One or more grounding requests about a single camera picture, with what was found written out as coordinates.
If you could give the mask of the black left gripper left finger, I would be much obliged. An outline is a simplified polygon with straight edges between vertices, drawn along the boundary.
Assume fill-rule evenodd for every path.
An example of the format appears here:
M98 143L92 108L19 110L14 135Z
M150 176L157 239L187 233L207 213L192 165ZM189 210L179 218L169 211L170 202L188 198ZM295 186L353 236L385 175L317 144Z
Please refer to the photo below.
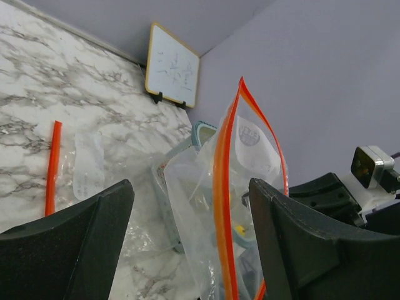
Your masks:
M108 299L134 202L124 179L1 233L1 299Z

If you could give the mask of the pale green plastic basket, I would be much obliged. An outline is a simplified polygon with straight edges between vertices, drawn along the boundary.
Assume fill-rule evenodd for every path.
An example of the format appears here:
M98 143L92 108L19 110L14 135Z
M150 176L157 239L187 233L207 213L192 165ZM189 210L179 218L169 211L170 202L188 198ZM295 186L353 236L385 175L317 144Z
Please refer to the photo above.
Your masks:
M165 168L172 159L176 160L177 167L174 168L173 174L182 184L183 193L188 197L188 202L201 213L207 214L213 209L212 167L206 166L211 156L207 154L204 159L197 159L196 156L216 131L217 128L213 125L204 121L196 122L192 127L191 136L170 150L164 158L151 167L156 197L166 225L167 236L179 253L184 252L184 247L173 216L171 207L173 197L168 194ZM250 217L249 191L232 187L231 201L231 212L234 217L232 222L234 253L236 257L239 257L248 252L256 243L254 225ZM235 225L238 224L246 228L244 238L238 236L234 231Z

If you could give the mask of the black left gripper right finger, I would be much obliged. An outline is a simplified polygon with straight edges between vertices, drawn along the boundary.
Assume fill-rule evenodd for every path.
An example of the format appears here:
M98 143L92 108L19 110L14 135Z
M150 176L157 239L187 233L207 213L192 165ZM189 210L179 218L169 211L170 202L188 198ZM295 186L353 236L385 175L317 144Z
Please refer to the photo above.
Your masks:
M268 299L398 299L399 205L345 224L261 179L249 183Z

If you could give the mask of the small framed whiteboard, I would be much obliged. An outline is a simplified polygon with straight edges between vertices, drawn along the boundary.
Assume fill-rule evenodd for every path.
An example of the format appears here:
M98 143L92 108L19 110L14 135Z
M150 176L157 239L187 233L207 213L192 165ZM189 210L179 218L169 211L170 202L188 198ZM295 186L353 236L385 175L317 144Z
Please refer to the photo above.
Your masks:
M160 24L151 24L145 89L159 102L183 108L196 105L200 57Z

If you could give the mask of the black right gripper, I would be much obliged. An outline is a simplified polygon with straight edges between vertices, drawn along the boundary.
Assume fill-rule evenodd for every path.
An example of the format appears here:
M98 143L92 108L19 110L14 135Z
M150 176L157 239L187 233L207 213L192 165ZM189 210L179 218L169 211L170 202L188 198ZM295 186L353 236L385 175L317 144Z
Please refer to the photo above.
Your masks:
M289 188L289 197L332 219L377 233L399 232L399 195L366 189L351 173L329 172Z

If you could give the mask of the clear orange-zip bag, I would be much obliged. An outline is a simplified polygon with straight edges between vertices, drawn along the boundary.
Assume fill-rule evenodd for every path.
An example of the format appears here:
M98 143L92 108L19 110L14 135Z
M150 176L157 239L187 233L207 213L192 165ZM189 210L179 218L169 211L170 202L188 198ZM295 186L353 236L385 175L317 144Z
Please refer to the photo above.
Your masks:
M216 133L172 158L167 192L189 270L201 299L262 299L249 183L262 179L289 192L288 167L278 138L240 80Z
M160 152L144 152L100 132L63 126L56 176L56 210L68 208L127 179L134 191L121 255L148 257L173 249L158 201L153 166Z

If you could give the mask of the yellow toy lemon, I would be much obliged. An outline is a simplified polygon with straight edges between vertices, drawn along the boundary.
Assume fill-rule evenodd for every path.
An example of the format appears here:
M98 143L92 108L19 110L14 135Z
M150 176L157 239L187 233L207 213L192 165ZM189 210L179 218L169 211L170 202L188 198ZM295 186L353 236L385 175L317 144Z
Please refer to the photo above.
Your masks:
M238 236L240 236L240 237L242 237L242 238L244 238L244 237L246 236L246 228L243 227L243 226L240 225L240 224L235 225L234 231L235 231L235 233L236 233Z

